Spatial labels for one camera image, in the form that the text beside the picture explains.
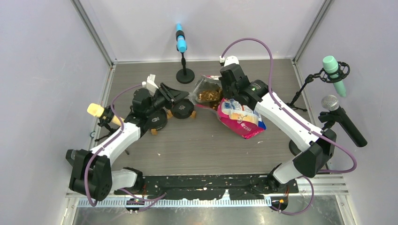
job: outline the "gray wood tabletop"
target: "gray wood tabletop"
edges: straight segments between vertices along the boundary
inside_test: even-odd
[[[251,81],[268,83],[268,60],[241,60],[240,65]],[[180,68],[180,62],[118,64],[108,104],[124,89],[146,81],[149,74],[156,75],[157,84],[164,82],[174,89],[192,91],[201,75],[219,75],[221,69],[217,61],[187,62],[196,77],[190,84],[180,84],[176,80]],[[290,102],[299,89],[290,60],[274,61],[272,81],[274,92],[285,102]],[[121,116],[129,113],[133,93],[127,92],[116,101],[115,109]],[[305,107],[302,97],[296,105]],[[195,119],[169,119],[158,135],[147,132],[128,148],[130,155],[120,155],[112,169],[128,166],[144,175],[267,173],[293,158],[288,136],[265,118],[267,130],[246,140],[223,125],[213,112],[200,108],[196,111]],[[297,113],[309,121],[308,113]]]

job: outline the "silver microphone grille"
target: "silver microphone grille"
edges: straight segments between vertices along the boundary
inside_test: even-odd
[[[339,106],[338,99],[334,95],[328,95],[322,98],[322,107],[329,111],[335,111]]]

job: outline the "black microphone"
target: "black microphone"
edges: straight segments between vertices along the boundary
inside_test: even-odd
[[[336,96],[328,95],[324,97],[322,99],[322,107],[329,110],[330,114],[335,116],[336,122],[341,125],[356,146],[364,147],[367,145],[366,139],[352,123],[350,118],[345,113],[345,110],[340,107]]]

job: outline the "yellow microphone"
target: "yellow microphone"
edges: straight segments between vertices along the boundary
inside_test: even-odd
[[[93,116],[95,116],[95,117],[98,117],[98,118],[100,118],[100,117],[102,116],[102,114],[104,113],[104,111],[105,111],[104,107],[102,107],[102,106],[100,106],[100,105],[98,105],[98,104],[95,104],[95,103],[91,103],[91,104],[88,106],[88,108],[87,108],[87,112],[88,112],[89,114],[91,114],[91,115],[93,115]],[[120,120],[119,120],[116,116],[113,116],[111,122],[114,123],[114,124],[116,124],[116,125],[118,125],[118,126],[121,126]]]

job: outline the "white backdrop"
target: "white backdrop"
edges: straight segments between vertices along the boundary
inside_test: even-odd
[[[70,0],[0,7],[0,224],[57,225],[109,67]]]
[[[363,225],[397,223],[397,12],[396,0],[335,1],[298,63],[303,78],[317,73],[330,54],[351,66],[347,97],[339,101],[368,145],[357,148],[338,124],[333,130],[358,161],[344,179]],[[306,90],[316,118],[325,111],[321,99],[336,95],[332,84],[319,80]],[[331,162],[335,169],[352,166],[339,149]]]
[[[186,35],[188,59],[217,59],[231,42],[258,38],[275,58],[293,58],[323,0],[81,0],[103,29],[118,61],[175,60],[176,23]],[[240,59],[264,59],[256,43],[231,49]]]

